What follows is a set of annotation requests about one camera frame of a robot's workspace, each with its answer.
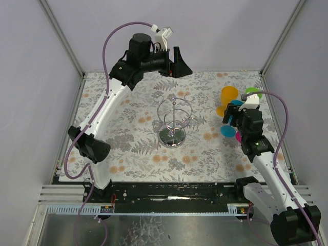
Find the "chrome stand base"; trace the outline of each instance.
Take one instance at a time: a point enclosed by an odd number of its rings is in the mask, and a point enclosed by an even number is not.
[[[158,131],[158,141],[166,148],[177,148],[181,146],[186,140],[186,131],[182,128],[179,130],[169,130],[164,128]]]

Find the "floral pattern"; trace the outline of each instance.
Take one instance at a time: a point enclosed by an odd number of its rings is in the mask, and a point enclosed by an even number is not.
[[[104,73],[89,73],[74,125],[92,110],[106,86]],[[261,174],[243,154],[235,138],[223,137],[222,117],[216,114],[220,92],[224,86],[234,86],[239,94],[248,87],[262,89],[258,72],[194,72],[180,79],[147,73],[133,93],[122,100],[108,124],[101,140],[111,145],[108,157],[98,165],[106,165],[113,181],[165,182],[234,182],[236,178],[254,176],[264,181]],[[159,144],[157,129],[162,123],[157,117],[158,102],[174,96],[190,100],[192,120],[185,128],[186,141],[177,149]],[[180,107],[187,104],[180,102]],[[163,105],[161,113],[170,110]],[[265,96],[260,100],[265,136],[273,147],[278,137]],[[288,172],[282,153],[279,163]],[[68,169],[78,174],[86,164],[76,149],[70,153]],[[75,181],[90,177],[88,172]],[[69,180],[64,172],[60,181]]]

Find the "red wire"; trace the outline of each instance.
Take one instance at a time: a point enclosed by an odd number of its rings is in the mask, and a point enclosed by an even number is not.
[[[115,204],[115,200],[116,200],[116,194],[113,194],[112,195],[112,205],[114,206],[114,204]]]

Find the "yellow cup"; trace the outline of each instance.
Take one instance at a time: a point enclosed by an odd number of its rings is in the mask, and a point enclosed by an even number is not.
[[[216,108],[216,113],[223,117],[224,111],[227,108],[228,103],[235,100],[238,96],[238,90],[233,86],[226,86],[221,91],[221,106]]]
[[[221,104],[226,108],[228,103],[235,100],[238,96],[238,90],[233,86],[226,86],[221,91]]]

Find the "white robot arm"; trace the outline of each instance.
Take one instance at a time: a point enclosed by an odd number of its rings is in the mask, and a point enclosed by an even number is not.
[[[81,133],[81,129],[89,126],[82,136],[77,140],[75,147],[80,155],[91,160],[91,165],[95,187],[104,189],[110,182],[107,166],[101,162],[108,156],[110,145],[99,140],[104,134],[108,122],[121,101],[133,91],[140,82],[145,72],[158,71],[162,76],[180,78],[192,74],[192,70],[183,61],[179,47],[174,47],[174,61],[169,59],[168,38],[173,34],[171,28],[166,27],[161,30],[156,25],[151,28],[156,32],[155,40],[159,43],[159,48],[155,49],[150,36],[137,33],[129,42],[129,49],[125,55],[115,64],[109,73],[110,90],[106,94],[104,89],[98,102],[89,113],[87,118],[78,127],[71,126],[68,134],[72,141]]]
[[[273,195],[272,197],[263,190],[254,177],[246,177],[236,180],[237,197],[252,202],[266,217],[278,245],[295,245],[315,240],[302,210],[308,215],[316,231],[319,230],[321,213],[317,206],[307,204],[293,187],[279,162],[275,163],[274,149],[262,135],[263,119],[259,111],[259,97],[250,95],[241,106],[228,104],[223,123],[228,123],[230,117],[231,125],[237,127],[241,134],[244,154],[260,171]]]

